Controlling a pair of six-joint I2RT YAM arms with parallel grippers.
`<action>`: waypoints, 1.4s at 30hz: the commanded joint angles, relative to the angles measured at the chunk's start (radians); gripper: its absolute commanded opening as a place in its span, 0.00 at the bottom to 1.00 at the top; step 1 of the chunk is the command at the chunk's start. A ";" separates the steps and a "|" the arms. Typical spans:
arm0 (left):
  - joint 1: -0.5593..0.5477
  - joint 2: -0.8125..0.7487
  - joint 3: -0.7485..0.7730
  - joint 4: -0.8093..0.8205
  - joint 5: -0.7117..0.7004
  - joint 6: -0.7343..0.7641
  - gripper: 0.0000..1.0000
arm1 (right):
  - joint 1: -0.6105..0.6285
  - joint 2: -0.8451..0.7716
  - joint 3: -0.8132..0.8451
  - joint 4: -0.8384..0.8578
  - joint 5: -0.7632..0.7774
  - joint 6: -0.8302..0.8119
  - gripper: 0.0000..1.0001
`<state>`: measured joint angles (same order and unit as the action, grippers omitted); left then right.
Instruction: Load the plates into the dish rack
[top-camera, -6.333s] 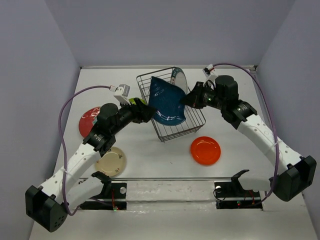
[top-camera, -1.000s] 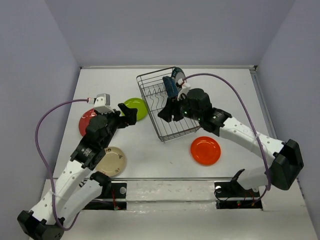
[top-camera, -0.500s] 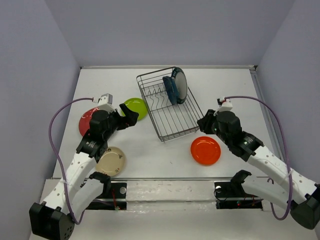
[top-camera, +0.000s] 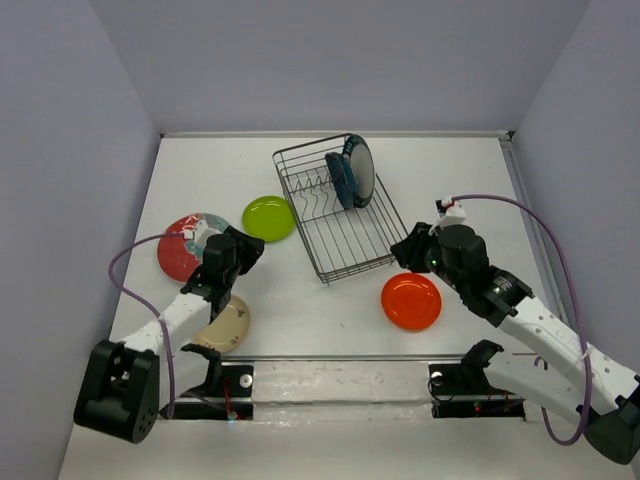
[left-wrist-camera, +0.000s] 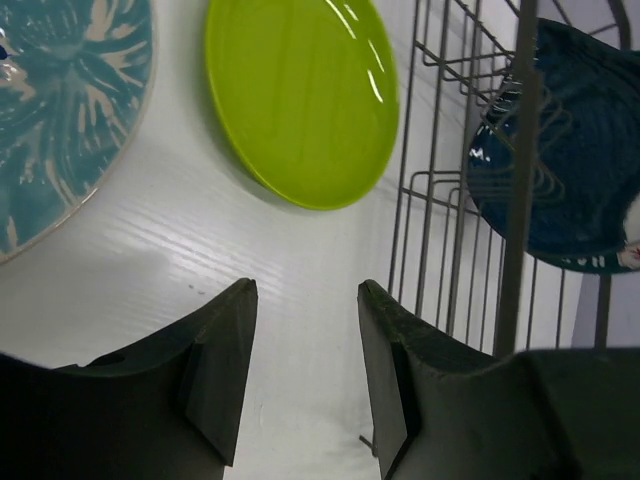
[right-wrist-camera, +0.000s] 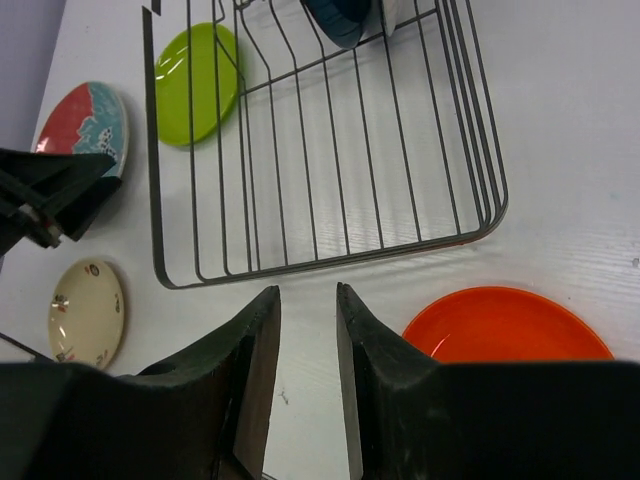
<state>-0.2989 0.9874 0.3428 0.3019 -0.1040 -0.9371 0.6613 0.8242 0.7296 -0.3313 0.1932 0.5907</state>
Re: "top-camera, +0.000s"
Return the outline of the dark blue shell plate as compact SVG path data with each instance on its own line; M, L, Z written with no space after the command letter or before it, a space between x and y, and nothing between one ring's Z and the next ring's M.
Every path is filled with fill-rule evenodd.
M325 155L325 161L337 198L345 210L354 207L357 184L345 156L336 152Z

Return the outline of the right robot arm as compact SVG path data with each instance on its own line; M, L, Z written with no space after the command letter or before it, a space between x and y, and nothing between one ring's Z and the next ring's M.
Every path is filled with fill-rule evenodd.
M492 265L484 239L465 225L431 233L419 222L390 249L413 273L432 273L459 295L463 305L532 349L549 368L507 372L507 363L475 358L460 368L462 384L482 392L489 386L516 393L584 427L586 441L622 465L639 451L639 375L582 342L512 273Z

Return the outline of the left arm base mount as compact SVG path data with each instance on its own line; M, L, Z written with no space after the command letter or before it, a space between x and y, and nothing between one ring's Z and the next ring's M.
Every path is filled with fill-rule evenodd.
M251 421L254 366L223 363L217 382L207 381L176 400L173 420Z

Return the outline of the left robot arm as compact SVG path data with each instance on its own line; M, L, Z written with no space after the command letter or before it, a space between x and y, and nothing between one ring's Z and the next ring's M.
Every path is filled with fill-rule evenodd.
M220 353L194 343L232 298L236 280L263 255L265 242L223 224L204 245L202 262L164 310L126 337L99 341L91 350L76 400L76 425L132 444L142 442L158 418L174 416L177 398L194 389L215 392Z

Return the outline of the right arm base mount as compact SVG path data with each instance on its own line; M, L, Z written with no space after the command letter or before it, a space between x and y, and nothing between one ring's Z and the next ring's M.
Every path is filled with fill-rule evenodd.
M429 365L428 393L436 419L524 419L524 400L492 387L484 373L461 363Z

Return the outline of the green rimmed white plate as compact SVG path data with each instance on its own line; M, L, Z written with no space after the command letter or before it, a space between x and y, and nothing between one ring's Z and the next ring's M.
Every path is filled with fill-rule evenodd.
M371 150L363 137L350 135L344 143L343 154L348 160L357 186L354 206L356 208L364 208L369 204L373 196L376 183Z

